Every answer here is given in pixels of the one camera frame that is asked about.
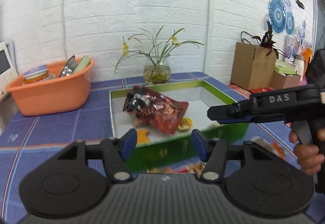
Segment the red snack package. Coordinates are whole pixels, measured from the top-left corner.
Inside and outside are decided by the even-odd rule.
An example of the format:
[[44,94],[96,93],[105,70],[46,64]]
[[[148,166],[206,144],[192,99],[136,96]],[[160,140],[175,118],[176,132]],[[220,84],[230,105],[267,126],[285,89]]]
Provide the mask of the red snack package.
[[150,124],[163,133],[174,134],[188,105],[149,88],[134,86],[127,93],[123,111],[135,114],[137,124]]

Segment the orange plastic basin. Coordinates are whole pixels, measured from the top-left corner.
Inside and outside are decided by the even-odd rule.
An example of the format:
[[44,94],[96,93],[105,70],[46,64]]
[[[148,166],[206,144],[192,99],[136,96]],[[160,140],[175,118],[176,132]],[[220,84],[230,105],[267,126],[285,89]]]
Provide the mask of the orange plastic basin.
[[11,92],[20,112],[25,116],[51,114],[80,108],[87,100],[90,91],[90,70],[95,60],[80,72],[58,78],[67,61],[48,64],[50,74],[56,78],[23,86],[20,75],[6,86]]

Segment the table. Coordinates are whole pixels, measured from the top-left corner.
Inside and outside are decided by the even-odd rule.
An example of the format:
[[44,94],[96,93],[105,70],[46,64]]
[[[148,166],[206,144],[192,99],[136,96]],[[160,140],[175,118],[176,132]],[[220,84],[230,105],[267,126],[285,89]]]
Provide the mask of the table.
[[[206,80],[236,101],[245,99],[218,80],[200,72],[172,74],[170,82]],[[0,216],[8,223],[17,223],[26,211],[18,195],[21,179],[49,157],[76,139],[99,143],[111,136],[109,91],[144,85],[142,77],[92,83],[87,102],[79,109],[51,115],[25,117],[17,113],[0,136]],[[250,124],[245,138],[236,144],[260,136],[269,142],[277,141],[287,150],[286,161],[298,167],[289,142],[290,128],[283,122]],[[101,162],[89,161],[89,166],[104,174]],[[226,173],[239,168],[237,161],[228,162]],[[325,197],[317,194],[308,215],[325,224]]]

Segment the green tray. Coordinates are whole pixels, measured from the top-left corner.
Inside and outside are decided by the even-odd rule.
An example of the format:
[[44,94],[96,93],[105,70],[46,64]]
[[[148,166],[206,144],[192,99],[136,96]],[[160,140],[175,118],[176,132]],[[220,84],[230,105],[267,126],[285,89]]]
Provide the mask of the green tray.
[[[236,123],[213,126],[215,122],[206,117],[210,106],[232,104],[231,97],[221,92],[206,81],[188,81],[148,86],[177,101],[188,101],[189,107],[185,117],[193,121],[193,128],[200,129],[207,138],[218,137],[234,142],[244,137],[248,124]],[[126,94],[131,89],[110,91],[110,115],[114,137],[122,137],[132,128],[132,117],[122,112]],[[137,146],[130,159],[126,162],[132,172],[144,171],[155,167],[166,166],[184,159],[196,156],[191,144],[191,132],[177,132],[173,136],[166,136],[154,128],[145,128],[151,133],[149,144]]]

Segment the hand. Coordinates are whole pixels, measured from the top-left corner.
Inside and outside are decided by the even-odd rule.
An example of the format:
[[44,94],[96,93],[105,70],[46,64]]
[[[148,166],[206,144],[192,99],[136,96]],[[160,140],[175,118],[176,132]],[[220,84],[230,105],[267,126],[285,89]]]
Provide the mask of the hand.
[[[317,132],[317,137],[320,141],[325,141],[325,128],[320,129]],[[298,141],[298,135],[291,132],[289,140],[292,143]],[[321,165],[325,161],[323,154],[319,153],[320,150],[316,145],[296,145],[294,154],[298,158],[298,164],[301,166],[301,170],[307,175],[313,175],[321,170]]]

